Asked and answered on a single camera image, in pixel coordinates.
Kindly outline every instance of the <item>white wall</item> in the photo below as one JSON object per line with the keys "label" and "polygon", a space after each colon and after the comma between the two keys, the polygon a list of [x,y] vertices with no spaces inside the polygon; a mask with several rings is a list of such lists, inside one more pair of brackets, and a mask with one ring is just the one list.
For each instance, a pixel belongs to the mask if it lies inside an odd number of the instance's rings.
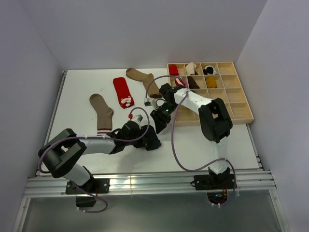
{"label": "white wall", "polygon": [[0,227],[11,231],[35,172],[61,72],[16,0],[0,2]]}
{"label": "white wall", "polygon": [[292,231],[309,228],[309,1],[268,0],[236,67]]}
{"label": "white wall", "polygon": [[20,0],[65,69],[236,61],[267,0]]}

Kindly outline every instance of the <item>white table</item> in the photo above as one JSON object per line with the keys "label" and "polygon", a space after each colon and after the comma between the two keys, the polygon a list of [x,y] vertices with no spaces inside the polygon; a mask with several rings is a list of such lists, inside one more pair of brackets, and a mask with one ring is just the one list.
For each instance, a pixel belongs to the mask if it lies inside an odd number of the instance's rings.
{"label": "white table", "polygon": [[[153,73],[154,77],[166,75],[166,69],[139,69],[144,73]],[[97,115],[89,97],[98,93],[114,110],[112,117],[113,129],[122,127],[128,120],[131,108],[120,107],[115,89],[114,78],[126,78],[126,69],[117,70],[69,70],[64,81],[59,98],[49,140],[65,128],[72,128],[79,135],[96,135]],[[158,86],[166,83],[167,78],[156,81]],[[126,78],[135,106],[143,106],[145,89],[141,82]],[[145,107],[150,113],[152,107]],[[114,154],[91,154],[82,156],[78,163],[89,169],[93,174],[122,174],[122,173],[157,173],[183,171],[174,160],[171,151],[171,126],[164,129],[158,138],[162,146],[154,151],[126,147],[124,151]],[[175,147],[180,162],[189,169],[198,168],[211,161],[210,154],[213,145],[197,127],[176,127]],[[227,158],[236,169],[257,169],[258,162],[253,150],[246,125],[234,125],[228,137]]]}

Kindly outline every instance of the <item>metal frame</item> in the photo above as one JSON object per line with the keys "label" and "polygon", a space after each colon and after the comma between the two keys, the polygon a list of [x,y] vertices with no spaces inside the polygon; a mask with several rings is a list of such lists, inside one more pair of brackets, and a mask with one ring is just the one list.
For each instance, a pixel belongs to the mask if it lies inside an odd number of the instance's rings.
{"label": "metal frame", "polygon": [[[197,192],[195,188],[190,185],[190,182],[194,180],[193,176],[196,174],[208,174],[208,172],[117,175],[105,174],[95,175],[94,177],[110,179],[110,191],[108,194],[101,194],[102,196],[118,196]],[[271,172],[263,170],[237,171],[237,184],[237,190],[239,191],[276,189]],[[75,197],[75,195],[65,194],[66,185],[67,179],[65,178],[54,179],[49,176],[38,176],[28,180],[25,187],[24,197]]]}
{"label": "metal frame", "polygon": [[[45,138],[45,143],[47,143],[50,136],[66,75],[67,72],[63,72],[51,122],[49,124],[48,132]],[[287,224],[287,219],[279,201],[276,191],[277,188],[271,171],[263,170],[263,166],[256,151],[249,125],[247,125],[247,129],[254,148],[254,152],[256,154],[257,161],[259,163],[259,169],[236,171],[238,183],[237,190],[269,190],[281,230],[284,232],[289,232],[290,230]],[[190,182],[194,179],[194,175],[207,173],[207,171],[201,171],[194,173],[172,172],[157,174],[102,174],[95,175],[94,177],[110,179],[110,192],[108,194],[103,194],[103,196],[119,196],[206,192],[196,191],[195,188],[190,186]],[[36,176],[35,178],[28,179],[13,231],[22,231],[31,198],[75,197],[75,195],[65,194],[66,185],[67,179],[65,178],[54,179],[51,176]]]}
{"label": "metal frame", "polygon": [[284,214],[283,206],[279,200],[278,192],[276,189],[269,190],[269,194],[274,205],[274,209],[277,215],[277,219],[282,232],[291,232],[288,220]]}

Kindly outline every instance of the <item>wooden organizer tray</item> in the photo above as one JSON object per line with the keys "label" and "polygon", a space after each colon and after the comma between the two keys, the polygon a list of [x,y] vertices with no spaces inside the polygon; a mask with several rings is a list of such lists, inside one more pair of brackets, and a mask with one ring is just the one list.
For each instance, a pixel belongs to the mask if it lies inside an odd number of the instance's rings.
{"label": "wooden organizer tray", "polygon": [[[179,76],[184,79],[187,86],[189,87],[185,69],[185,66],[188,63],[168,64],[168,75],[169,66],[173,64],[177,66]],[[197,65],[195,68],[197,75],[191,75],[191,77],[194,78],[200,89],[191,90],[205,98],[221,98],[225,102],[227,111],[234,124],[251,123],[254,118],[234,64],[232,62],[203,62],[195,64]],[[207,65],[212,65],[218,74],[204,75],[203,69]],[[209,76],[213,76],[215,78],[217,88],[207,88],[206,79]],[[176,86],[174,78],[169,78],[169,83],[172,87]],[[199,116],[197,114],[184,106],[179,108],[179,111],[176,115],[176,126],[196,126],[199,124]]]}

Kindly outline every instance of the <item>tan sock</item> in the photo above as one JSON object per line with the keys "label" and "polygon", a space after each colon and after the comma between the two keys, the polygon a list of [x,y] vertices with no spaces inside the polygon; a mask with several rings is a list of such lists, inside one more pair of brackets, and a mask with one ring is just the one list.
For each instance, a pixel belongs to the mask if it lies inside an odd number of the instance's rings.
{"label": "tan sock", "polygon": [[106,104],[104,98],[95,93],[89,98],[90,104],[97,113],[97,135],[104,135],[112,131],[113,110]]}
{"label": "tan sock", "polygon": [[[135,81],[142,81],[145,89],[147,89],[149,84],[154,80],[154,75],[152,73],[145,74],[133,68],[129,68],[126,70],[126,76]],[[162,97],[162,95],[159,93],[159,88],[155,82],[150,85],[148,95],[151,98]]]}

